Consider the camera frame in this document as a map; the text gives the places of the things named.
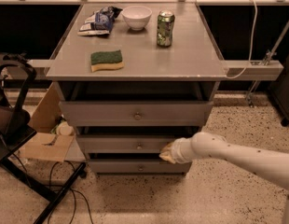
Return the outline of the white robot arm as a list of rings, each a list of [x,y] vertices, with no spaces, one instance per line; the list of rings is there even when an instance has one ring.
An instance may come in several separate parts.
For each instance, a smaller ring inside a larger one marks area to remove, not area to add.
[[[289,153],[230,144],[221,135],[199,132],[170,142],[159,156],[170,163],[219,159],[232,163],[288,191],[282,224],[289,224]]]

